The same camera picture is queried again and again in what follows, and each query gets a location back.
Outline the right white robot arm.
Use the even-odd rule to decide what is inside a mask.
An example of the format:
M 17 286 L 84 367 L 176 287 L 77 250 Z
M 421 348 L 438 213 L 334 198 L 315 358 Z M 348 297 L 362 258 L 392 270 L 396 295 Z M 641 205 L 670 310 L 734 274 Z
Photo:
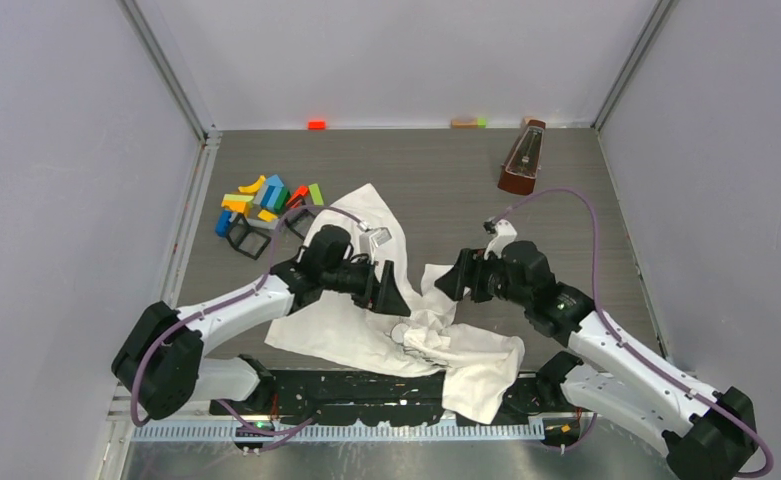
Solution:
M 452 300 L 522 307 L 538 333 L 564 348 L 536 373 L 540 403 L 602 414 L 655 448 L 678 478 L 733 479 L 756 453 L 747 395 L 721 393 L 667 363 L 590 296 L 558 281 L 533 242 L 512 242 L 500 254 L 463 249 L 435 285 Z

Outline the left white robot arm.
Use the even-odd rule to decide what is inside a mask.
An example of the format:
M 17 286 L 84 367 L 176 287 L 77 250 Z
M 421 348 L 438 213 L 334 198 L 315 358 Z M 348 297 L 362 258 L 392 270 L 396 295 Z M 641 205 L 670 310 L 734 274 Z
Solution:
M 209 353 L 258 325 L 303 310 L 326 291 L 348 295 L 364 311 L 399 317 L 411 313 L 393 261 L 356 253 L 346 230 L 324 225 L 296 255 L 254 283 L 179 309 L 163 301 L 149 305 L 115 355 L 111 371 L 150 420 L 205 400 L 262 413 L 276 395 L 274 376 L 249 355 L 221 360 Z

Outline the white floral t-shirt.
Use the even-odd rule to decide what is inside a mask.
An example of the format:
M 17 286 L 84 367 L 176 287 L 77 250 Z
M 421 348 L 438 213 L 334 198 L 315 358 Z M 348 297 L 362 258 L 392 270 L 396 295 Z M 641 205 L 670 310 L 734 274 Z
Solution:
M 347 295 L 325 291 L 315 303 L 273 320 L 266 344 L 384 375 L 413 378 L 442 372 L 442 407 L 478 423 L 492 423 L 517 379 L 525 356 L 522 339 L 456 322 L 456 302 L 434 285 L 448 272 L 446 265 L 426 265 L 420 287 L 411 286 L 404 231 L 370 183 L 319 213 L 307 236 L 313 238 L 325 225 L 357 236 L 360 231 L 350 214 L 389 230 L 390 239 L 375 256 L 393 261 L 410 316 L 376 314 L 355 306 Z

